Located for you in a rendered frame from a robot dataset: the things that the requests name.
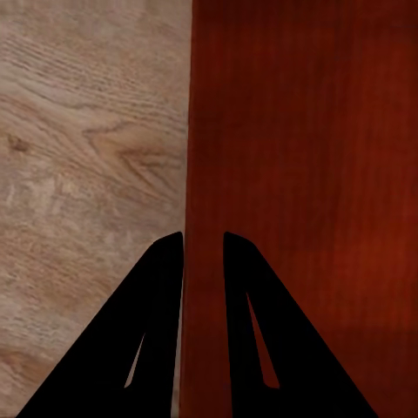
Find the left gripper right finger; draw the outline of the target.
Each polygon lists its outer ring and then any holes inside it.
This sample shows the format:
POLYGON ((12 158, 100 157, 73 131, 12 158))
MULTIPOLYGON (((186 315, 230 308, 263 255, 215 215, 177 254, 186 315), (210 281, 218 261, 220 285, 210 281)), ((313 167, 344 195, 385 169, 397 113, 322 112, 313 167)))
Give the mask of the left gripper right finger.
POLYGON ((233 418, 379 418, 260 250, 224 234, 233 418), (263 380, 248 301, 280 388, 263 380))

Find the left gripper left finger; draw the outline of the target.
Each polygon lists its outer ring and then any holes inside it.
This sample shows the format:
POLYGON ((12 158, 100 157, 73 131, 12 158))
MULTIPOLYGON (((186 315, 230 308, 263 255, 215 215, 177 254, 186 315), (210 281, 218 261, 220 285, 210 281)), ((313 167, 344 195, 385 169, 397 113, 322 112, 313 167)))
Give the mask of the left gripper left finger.
POLYGON ((183 277, 182 232, 153 242, 17 418, 171 418, 183 277))

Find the storage box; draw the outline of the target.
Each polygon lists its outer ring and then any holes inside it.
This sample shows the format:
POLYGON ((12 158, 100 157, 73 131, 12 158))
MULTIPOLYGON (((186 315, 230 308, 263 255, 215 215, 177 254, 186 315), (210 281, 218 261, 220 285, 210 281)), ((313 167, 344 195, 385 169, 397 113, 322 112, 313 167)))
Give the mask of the storage box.
POLYGON ((418 0, 192 0, 179 418, 233 418, 226 232, 379 418, 418 418, 418 0))

